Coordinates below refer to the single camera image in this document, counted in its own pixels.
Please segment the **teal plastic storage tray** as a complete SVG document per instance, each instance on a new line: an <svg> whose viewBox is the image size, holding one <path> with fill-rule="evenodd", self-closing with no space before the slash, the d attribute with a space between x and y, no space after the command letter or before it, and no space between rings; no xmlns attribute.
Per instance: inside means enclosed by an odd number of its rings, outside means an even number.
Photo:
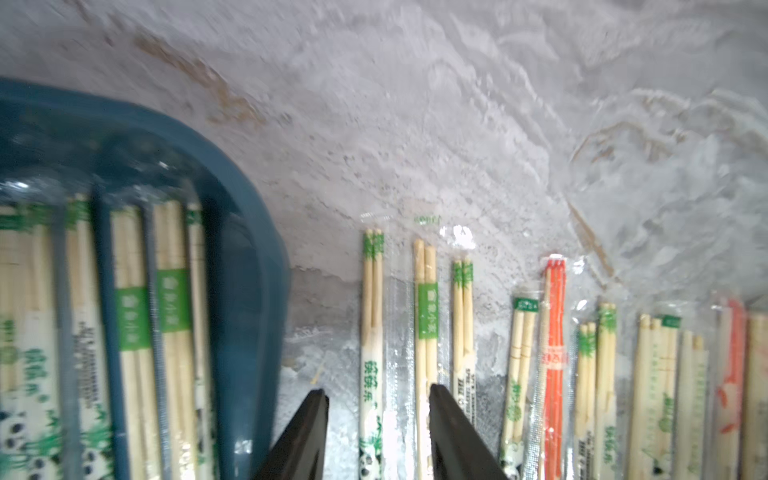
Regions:
<svg viewBox="0 0 768 480"><path fill-rule="evenodd" d="M118 184L192 183L202 201L219 470L250 479L266 458L290 291L284 242L256 188L216 145L145 107L1 82L1 174L73 171Z"/></svg>

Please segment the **red striped chopsticks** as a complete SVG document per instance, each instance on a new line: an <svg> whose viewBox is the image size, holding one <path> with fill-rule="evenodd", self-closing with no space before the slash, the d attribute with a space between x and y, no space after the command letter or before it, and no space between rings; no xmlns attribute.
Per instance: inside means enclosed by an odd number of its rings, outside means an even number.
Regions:
<svg viewBox="0 0 768 480"><path fill-rule="evenodd" d="M564 298L566 261L562 255L547 259L541 303L539 393L541 406L540 453L537 473L540 479L562 478Z"/></svg>

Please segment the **green tip chopsticks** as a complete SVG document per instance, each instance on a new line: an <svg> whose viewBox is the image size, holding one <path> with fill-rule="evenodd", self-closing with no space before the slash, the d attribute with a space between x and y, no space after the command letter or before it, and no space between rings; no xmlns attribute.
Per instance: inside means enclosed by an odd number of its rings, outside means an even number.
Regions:
<svg viewBox="0 0 768 480"><path fill-rule="evenodd" d="M360 418L358 477L383 477L383 241L380 229L363 235L360 324Z"/></svg>

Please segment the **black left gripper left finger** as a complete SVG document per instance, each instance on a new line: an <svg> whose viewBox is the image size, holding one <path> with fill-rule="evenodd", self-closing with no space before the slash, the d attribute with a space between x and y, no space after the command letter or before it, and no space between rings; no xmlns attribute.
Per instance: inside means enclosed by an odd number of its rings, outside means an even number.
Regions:
<svg viewBox="0 0 768 480"><path fill-rule="evenodd" d="M321 480L328 418L329 398L325 391L310 391L253 478Z"/></svg>

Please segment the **panda printed chopsticks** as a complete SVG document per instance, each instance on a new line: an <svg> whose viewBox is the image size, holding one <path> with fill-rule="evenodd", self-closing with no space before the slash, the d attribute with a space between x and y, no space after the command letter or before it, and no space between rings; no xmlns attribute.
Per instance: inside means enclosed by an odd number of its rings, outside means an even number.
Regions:
<svg viewBox="0 0 768 480"><path fill-rule="evenodd" d="M500 463L508 479L520 479L524 457L523 433L530 364L539 302L519 296L513 302L504 423Z"/></svg>

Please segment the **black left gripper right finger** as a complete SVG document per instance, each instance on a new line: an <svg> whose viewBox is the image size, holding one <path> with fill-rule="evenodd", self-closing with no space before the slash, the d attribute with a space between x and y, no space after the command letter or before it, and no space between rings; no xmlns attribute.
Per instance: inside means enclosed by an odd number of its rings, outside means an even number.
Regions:
<svg viewBox="0 0 768 480"><path fill-rule="evenodd" d="M444 385L429 390L434 478L506 480L501 467Z"/></svg>

